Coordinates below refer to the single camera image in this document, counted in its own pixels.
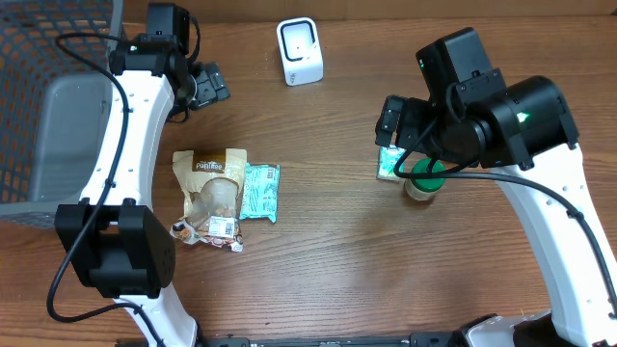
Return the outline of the teal Kleenex tissue pack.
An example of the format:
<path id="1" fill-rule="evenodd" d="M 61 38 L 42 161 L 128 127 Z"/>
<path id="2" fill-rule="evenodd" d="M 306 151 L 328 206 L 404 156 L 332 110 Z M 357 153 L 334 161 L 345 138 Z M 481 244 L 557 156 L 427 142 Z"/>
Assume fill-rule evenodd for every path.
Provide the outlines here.
<path id="1" fill-rule="evenodd" d="M 399 181 L 400 177 L 394 173 L 394 166 L 404 153 L 404 148 L 394 145 L 380 147 L 376 177 L 381 180 Z"/>

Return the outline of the green lidded jar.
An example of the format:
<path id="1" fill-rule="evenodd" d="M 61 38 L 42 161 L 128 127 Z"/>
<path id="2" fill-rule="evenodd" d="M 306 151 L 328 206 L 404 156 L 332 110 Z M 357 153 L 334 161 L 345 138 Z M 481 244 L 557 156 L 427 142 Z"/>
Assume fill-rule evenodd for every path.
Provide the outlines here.
<path id="1" fill-rule="evenodd" d="M 429 164 L 432 162 L 429 158 L 419 160 L 412 168 L 412 174 L 427 174 Z M 404 183 L 404 188 L 407 195 L 414 200 L 430 200 L 444 186 L 444 178 L 416 179 L 408 178 Z"/>

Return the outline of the brown snack packet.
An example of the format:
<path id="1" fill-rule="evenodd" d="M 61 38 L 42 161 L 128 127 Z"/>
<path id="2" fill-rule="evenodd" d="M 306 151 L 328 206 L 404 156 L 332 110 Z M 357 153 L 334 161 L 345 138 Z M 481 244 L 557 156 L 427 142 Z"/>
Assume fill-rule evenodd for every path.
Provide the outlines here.
<path id="1" fill-rule="evenodd" d="M 171 236 L 188 245 L 242 252 L 238 216 L 246 166 L 247 151 L 240 148 L 175 152 L 173 171 L 184 194 L 184 215 L 172 225 Z"/>

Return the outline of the teal snack bar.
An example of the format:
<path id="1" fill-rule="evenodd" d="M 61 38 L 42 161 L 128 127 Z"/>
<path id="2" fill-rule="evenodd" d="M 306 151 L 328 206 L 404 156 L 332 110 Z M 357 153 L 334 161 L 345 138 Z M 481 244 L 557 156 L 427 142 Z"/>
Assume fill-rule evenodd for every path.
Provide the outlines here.
<path id="1" fill-rule="evenodd" d="M 277 221 L 281 168 L 279 165 L 248 164 L 239 219 Z"/>

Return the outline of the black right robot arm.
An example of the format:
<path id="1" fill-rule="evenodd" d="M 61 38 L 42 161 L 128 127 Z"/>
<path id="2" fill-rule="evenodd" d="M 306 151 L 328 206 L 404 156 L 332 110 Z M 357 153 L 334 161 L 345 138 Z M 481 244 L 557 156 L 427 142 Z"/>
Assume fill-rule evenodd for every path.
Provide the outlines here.
<path id="1" fill-rule="evenodd" d="M 495 182 L 514 208 L 550 298 L 543 313 L 488 314 L 414 346 L 612 346 L 616 259 L 590 197 L 574 118 L 549 78 L 507 85 L 472 28 L 435 40 L 416 60 L 427 99 L 391 95 L 376 144 L 422 159 L 394 174 L 417 200 L 448 180 Z"/>

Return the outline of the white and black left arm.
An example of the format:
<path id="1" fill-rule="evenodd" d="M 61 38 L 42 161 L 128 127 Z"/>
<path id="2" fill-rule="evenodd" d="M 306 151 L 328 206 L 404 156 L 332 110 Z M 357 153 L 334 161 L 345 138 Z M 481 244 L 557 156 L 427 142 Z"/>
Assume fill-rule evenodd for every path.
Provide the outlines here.
<path id="1" fill-rule="evenodd" d="M 229 96 L 217 65 L 198 61 L 197 20 L 173 3 L 148 6 L 146 30 L 115 37 L 110 116 L 94 170 L 74 204 L 57 208 L 63 269 L 125 310 L 146 346 L 203 346 L 206 338 L 173 285 L 174 240 L 152 211 L 152 178 L 167 122 Z"/>

